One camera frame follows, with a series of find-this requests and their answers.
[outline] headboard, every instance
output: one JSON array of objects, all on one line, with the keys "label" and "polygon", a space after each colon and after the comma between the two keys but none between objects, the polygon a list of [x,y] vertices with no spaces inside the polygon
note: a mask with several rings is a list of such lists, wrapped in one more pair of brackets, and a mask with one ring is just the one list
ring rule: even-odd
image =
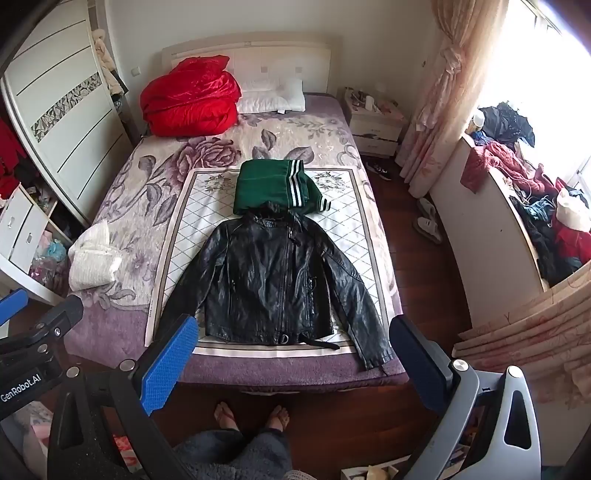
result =
[{"label": "headboard", "polygon": [[162,50],[168,73],[189,57],[230,57],[227,71],[238,80],[298,77],[305,92],[336,93],[340,40],[313,33],[258,32],[191,40]]}]

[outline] mosaic decorative strip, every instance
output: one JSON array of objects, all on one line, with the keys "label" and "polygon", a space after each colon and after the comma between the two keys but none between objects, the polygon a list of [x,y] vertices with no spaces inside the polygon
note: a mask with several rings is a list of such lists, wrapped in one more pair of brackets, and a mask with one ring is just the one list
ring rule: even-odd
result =
[{"label": "mosaic decorative strip", "polygon": [[95,90],[100,84],[100,75],[99,72],[96,72],[60,98],[31,127],[33,136],[35,136],[37,142],[40,142],[49,133],[49,130],[64,118],[66,113],[72,110],[86,95]]}]

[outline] white pillow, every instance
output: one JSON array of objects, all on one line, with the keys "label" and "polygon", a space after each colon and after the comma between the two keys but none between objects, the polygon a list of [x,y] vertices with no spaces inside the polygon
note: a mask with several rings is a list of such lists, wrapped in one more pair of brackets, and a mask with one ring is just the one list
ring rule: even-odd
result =
[{"label": "white pillow", "polygon": [[242,92],[242,97],[236,104],[238,113],[306,111],[301,79],[283,82],[249,80],[238,83]]}]

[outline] white drawer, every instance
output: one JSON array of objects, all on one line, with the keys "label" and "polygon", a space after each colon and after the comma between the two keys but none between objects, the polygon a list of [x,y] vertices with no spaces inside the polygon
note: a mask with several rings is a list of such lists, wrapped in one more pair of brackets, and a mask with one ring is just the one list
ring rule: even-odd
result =
[{"label": "white drawer", "polygon": [[355,144],[357,145],[357,150],[359,150],[361,153],[391,157],[396,153],[396,149],[398,148],[398,144],[396,142],[357,136],[354,136],[354,139]]},{"label": "white drawer", "polygon": [[12,193],[8,206],[0,216],[0,255],[3,257],[10,257],[14,242],[32,206],[20,188]]},{"label": "white drawer", "polygon": [[25,273],[29,272],[35,250],[46,226],[45,213],[37,205],[33,205],[25,223],[22,224],[21,232],[10,255],[10,261]]},{"label": "white drawer", "polygon": [[375,135],[384,140],[398,141],[402,125],[381,124],[365,120],[361,116],[353,116],[349,128],[353,135]]}]

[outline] jacket cuff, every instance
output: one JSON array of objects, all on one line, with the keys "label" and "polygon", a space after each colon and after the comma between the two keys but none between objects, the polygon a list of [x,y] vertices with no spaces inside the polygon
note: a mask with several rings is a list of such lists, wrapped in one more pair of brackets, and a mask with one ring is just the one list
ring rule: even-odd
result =
[{"label": "jacket cuff", "polygon": [[395,355],[393,353],[386,353],[384,356],[378,358],[364,358],[363,364],[366,370],[371,370],[372,368],[380,367],[381,365],[389,362],[390,360],[394,360]]}]

